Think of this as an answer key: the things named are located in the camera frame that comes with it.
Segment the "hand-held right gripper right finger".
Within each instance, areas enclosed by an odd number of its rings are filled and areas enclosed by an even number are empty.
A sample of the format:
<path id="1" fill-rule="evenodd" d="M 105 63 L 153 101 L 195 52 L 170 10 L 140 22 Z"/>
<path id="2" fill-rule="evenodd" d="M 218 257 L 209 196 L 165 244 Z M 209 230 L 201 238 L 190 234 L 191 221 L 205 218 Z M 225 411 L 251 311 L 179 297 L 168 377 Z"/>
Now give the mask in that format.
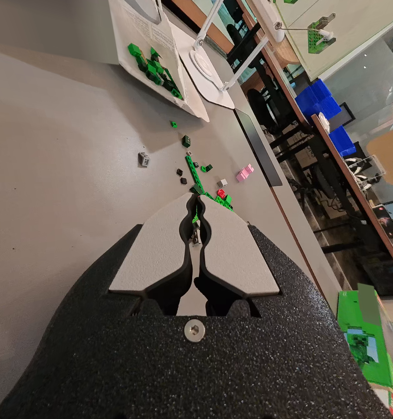
<path id="1" fill-rule="evenodd" d="M 197 289 L 207 299 L 277 295 L 280 290 L 248 224 L 207 196 L 198 197 L 201 220 Z"/>

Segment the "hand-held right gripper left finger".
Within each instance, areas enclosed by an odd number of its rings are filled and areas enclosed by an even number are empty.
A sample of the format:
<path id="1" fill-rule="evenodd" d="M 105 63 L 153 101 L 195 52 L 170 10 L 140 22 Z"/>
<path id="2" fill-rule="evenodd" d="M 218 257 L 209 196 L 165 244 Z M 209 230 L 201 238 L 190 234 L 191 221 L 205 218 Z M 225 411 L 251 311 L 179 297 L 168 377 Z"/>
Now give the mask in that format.
<path id="1" fill-rule="evenodd" d="M 148 295 L 185 268 L 195 198 L 185 193 L 144 222 L 109 286 L 111 292 Z"/>

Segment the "green toy box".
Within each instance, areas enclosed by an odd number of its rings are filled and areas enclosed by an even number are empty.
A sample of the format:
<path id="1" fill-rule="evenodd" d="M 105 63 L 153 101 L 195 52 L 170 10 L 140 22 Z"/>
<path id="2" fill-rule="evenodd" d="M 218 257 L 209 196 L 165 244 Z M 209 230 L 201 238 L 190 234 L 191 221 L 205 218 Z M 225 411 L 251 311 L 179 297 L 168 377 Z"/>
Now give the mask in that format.
<path id="1" fill-rule="evenodd" d="M 393 416 L 393 322 L 373 287 L 341 291 L 337 320 L 362 374 Z"/>

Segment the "pile of green bricks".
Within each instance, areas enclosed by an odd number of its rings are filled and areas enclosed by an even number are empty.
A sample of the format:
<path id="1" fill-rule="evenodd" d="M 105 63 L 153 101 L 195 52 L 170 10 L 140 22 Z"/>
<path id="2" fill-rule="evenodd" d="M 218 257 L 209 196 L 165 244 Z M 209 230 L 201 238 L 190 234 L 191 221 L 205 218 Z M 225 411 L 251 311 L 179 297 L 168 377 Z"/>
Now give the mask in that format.
<path id="1" fill-rule="evenodd" d="M 137 66 L 146 77 L 157 86 L 162 86 L 175 98 L 183 100 L 183 95 L 173 80 L 167 67 L 160 62 L 161 56 L 152 46 L 150 47 L 150 58 L 144 56 L 143 51 L 133 43 L 127 46 L 129 53 L 135 58 Z"/>

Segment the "white paper bag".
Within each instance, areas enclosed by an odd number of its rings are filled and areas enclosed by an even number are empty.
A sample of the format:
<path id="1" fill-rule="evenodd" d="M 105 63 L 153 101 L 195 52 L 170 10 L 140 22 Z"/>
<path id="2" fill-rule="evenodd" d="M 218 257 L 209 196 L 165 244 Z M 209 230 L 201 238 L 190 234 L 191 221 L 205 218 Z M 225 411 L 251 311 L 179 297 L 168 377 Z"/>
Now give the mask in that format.
<path id="1" fill-rule="evenodd" d="M 140 1 L 109 1 L 115 45 L 120 66 L 128 74 L 197 118 L 209 122 L 206 108 L 194 87 L 175 46 L 170 21 L 158 1 L 144 5 Z M 155 85 L 139 70 L 127 46 L 136 44 L 150 58 L 152 46 L 160 54 L 160 62 L 167 67 L 180 89 L 183 100 L 172 96 L 162 86 Z"/>

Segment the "wood-edged grey desk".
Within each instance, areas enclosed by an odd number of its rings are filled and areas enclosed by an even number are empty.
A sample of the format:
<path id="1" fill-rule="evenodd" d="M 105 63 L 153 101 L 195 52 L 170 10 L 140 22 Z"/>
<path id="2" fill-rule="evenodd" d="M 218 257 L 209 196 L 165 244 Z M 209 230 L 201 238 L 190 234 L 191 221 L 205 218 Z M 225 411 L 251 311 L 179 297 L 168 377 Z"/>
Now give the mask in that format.
<path id="1" fill-rule="evenodd" d="M 162 0 L 161 3 L 195 33 L 199 33 L 212 8 L 211 1 Z M 229 53 L 234 46 L 219 15 L 213 19 L 207 37 L 224 53 Z"/>

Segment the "short wide green plate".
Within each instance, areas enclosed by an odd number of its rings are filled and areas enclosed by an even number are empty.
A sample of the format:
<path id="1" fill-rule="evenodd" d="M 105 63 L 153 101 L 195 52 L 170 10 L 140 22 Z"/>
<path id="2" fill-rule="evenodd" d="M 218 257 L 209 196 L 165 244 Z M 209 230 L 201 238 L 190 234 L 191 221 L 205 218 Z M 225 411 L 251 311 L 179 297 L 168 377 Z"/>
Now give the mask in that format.
<path id="1" fill-rule="evenodd" d="M 209 199 L 217 202 L 222 207 L 225 207 L 226 209 L 228 209 L 228 210 L 230 210 L 232 212 L 234 211 L 232 209 L 232 207 L 226 201 L 224 201 L 219 195 L 217 195 L 215 198 L 213 196 L 211 196 L 208 192 L 205 192 L 204 195 L 207 196 Z"/>

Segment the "narrow green plate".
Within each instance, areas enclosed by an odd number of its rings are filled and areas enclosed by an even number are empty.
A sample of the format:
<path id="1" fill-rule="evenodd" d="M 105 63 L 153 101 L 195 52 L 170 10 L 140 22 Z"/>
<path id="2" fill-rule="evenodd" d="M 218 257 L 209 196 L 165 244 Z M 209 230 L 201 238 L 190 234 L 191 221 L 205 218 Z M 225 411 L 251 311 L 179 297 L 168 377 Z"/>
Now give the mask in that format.
<path id="1" fill-rule="evenodd" d="M 185 160 L 186 160 L 186 162 L 188 164 L 189 170 L 191 172 L 191 175 L 192 175 L 192 177 L 194 179 L 195 184 L 198 184 L 198 185 L 200 185 L 203 188 L 202 183 L 201 183 L 201 181 L 199 179 L 199 176 L 197 174 L 196 168 L 194 167 L 193 160 L 191 159 L 191 157 L 189 157 L 187 155 L 185 156 Z"/>

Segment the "dark product box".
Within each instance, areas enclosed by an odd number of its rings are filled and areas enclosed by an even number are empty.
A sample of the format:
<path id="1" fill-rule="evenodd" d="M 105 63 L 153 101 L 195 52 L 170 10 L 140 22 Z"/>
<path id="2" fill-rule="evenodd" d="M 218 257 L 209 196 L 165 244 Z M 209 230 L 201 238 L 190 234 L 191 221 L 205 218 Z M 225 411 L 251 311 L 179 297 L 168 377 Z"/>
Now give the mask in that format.
<path id="1" fill-rule="evenodd" d="M 383 205 L 378 205 L 373 208 L 378 222 L 382 226 L 387 236 L 393 239 L 393 219 Z"/>

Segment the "wooden and white book stand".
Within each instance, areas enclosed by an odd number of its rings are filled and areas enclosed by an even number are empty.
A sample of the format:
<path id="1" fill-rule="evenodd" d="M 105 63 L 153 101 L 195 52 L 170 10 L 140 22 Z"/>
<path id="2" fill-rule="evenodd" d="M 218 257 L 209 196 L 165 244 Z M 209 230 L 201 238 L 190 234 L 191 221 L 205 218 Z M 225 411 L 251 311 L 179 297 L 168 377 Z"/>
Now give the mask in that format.
<path id="1" fill-rule="evenodd" d="M 248 58 L 239 66 L 233 77 L 227 82 L 222 82 L 214 65 L 203 49 L 203 43 L 208 29 L 213 23 L 222 3 L 222 0 L 218 0 L 212 5 L 196 39 L 193 39 L 176 25 L 170 24 L 170 26 L 180 59 L 199 94 L 211 103 L 234 109 L 233 100 L 228 93 L 229 89 L 236 83 L 245 69 L 256 59 L 268 41 L 275 41 L 277 44 L 280 44 L 284 40 L 287 29 L 278 16 L 277 8 L 273 5 L 272 1 L 247 1 L 250 9 L 256 16 L 257 23 L 260 24 L 264 32 L 264 36 L 249 54 Z"/>

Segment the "black monitor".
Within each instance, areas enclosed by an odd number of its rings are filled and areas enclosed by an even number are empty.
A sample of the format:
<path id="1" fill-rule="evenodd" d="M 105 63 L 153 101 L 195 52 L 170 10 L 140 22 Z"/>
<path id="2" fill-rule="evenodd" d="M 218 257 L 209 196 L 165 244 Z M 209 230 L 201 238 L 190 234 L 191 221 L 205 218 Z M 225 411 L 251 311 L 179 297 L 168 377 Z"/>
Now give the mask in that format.
<path id="1" fill-rule="evenodd" d="M 353 112 L 351 111 L 351 109 L 349 108 L 346 102 L 343 102 L 342 104 L 340 104 L 340 108 L 342 110 L 341 116 L 340 116 L 341 121 L 342 121 L 342 123 L 340 124 L 341 126 L 346 126 L 349 123 L 356 120 L 356 117 L 354 116 Z"/>

